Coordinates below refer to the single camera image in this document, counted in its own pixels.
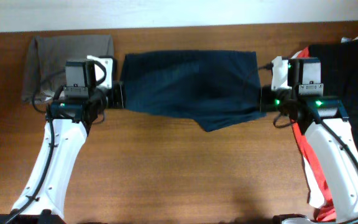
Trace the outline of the navy blue shorts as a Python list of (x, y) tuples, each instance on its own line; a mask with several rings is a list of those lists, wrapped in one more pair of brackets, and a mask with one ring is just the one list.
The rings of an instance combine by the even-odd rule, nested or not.
[(170, 50), (128, 54), (126, 109), (196, 121), (206, 132), (265, 117), (255, 52)]

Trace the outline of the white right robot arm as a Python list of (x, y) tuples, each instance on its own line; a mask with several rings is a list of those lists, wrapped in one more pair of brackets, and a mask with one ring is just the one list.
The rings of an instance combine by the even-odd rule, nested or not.
[(314, 219), (277, 215), (274, 223), (358, 223), (358, 151), (342, 101), (324, 96), (317, 58), (276, 57), (265, 66), (271, 85), (260, 90), (260, 110), (278, 111), (289, 126), (303, 158)]

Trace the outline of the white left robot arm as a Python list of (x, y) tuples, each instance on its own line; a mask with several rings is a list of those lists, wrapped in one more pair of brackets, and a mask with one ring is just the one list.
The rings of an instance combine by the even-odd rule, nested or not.
[(77, 155), (106, 109), (123, 109), (124, 85), (115, 80), (116, 59), (87, 56), (69, 60), (65, 83), (45, 109), (42, 146), (25, 189), (0, 223), (63, 223), (65, 197)]

